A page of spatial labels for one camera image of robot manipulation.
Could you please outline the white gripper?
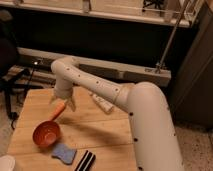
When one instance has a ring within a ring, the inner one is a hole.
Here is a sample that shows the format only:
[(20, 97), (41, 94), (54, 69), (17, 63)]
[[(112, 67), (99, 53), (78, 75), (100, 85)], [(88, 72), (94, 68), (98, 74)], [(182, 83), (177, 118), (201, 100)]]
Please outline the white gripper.
[(57, 98), (67, 99), (66, 105), (70, 107), (72, 111), (76, 110), (76, 104), (73, 97), (73, 84), (64, 79), (56, 80), (54, 86), (54, 95), (50, 98), (49, 104), (53, 103)]

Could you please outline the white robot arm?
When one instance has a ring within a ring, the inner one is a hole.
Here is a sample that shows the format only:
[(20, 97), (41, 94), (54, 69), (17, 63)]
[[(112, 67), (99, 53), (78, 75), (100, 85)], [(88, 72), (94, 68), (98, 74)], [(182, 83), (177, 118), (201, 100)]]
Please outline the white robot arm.
[(51, 70), (56, 76), (55, 99), (74, 107), (77, 84), (129, 114), (138, 171), (185, 171), (169, 105), (157, 85), (140, 82), (126, 87), (80, 70), (74, 57), (54, 60)]

